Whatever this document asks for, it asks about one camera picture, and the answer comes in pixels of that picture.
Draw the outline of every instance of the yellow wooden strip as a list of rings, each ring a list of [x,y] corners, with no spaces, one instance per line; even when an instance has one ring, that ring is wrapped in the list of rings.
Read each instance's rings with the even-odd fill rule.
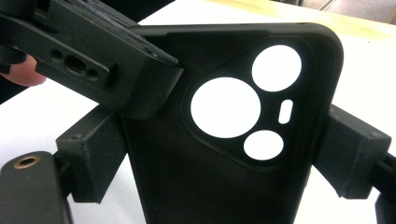
[[[266,0],[208,0],[248,12],[277,18],[279,22],[315,22],[337,34],[373,40],[396,40],[396,26]]]

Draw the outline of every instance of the white table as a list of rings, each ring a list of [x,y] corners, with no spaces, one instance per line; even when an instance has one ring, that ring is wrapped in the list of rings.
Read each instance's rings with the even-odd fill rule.
[[[251,13],[235,6],[180,0],[141,24],[318,21],[320,18],[339,34],[345,49],[344,70],[333,103],[390,136],[396,136],[396,60],[392,57],[396,52],[396,29],[279,3],[264,4],[269,4],[271,13],[262,15],[266,11],[260,12],[259,7],[255,7],[256,13]],[[277,12],[289,13],[280,18]],[[363,29],[357,31],[357,23]],[[51,80],[5,102],[0,106],[0,166],[24,153],[55,152],[55,139],[95,106],[95,102]],[[396,155],[396,147],[392,145],[389,152]],[[375,223],[377,195],[373,190],[366,201],[339,199],[330,184],[313,168],[295,223]],[[145,223],[127,159],[100,205],[74,203],[71,197],[69,202],[77,224]]]

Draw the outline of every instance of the black mechanical arm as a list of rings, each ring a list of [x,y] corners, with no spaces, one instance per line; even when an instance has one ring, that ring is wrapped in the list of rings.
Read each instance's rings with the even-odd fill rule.
[[[0,0],[0,30],[3,72],[29,54],[37,72],[99,103],[57,139],[57,153],[3,167],[1,223],[72,223],[67,195],[101,202],[126,154],[147,223],[292,223],[312,164],[342,197],[379,189],[378,223],[395,223],[390,137],[331,105],[343,50],[323,26],[146,27],[95,0]],[[264,91],[251,66],[277,45],[299,54],[301,73]],[[261,102],[257,123],[232,138],[203,132],[191,115],[197,90],[221,77],[245,82]],[[285,100],[290,120],[279,123]],[[283,141],[270,160],[243,149],[262,130]]]

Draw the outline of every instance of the human hand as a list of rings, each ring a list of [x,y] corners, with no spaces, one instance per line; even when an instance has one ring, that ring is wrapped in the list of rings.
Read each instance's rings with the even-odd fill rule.
[[[8,74],[0,73],[0,75],[9,81],[22,86],[36,86],[42,84],[46,80],[46,77],[35,71],[36,64],[37,61],[32,56],[28,55],[24,63],[13,64],[9,69]]]

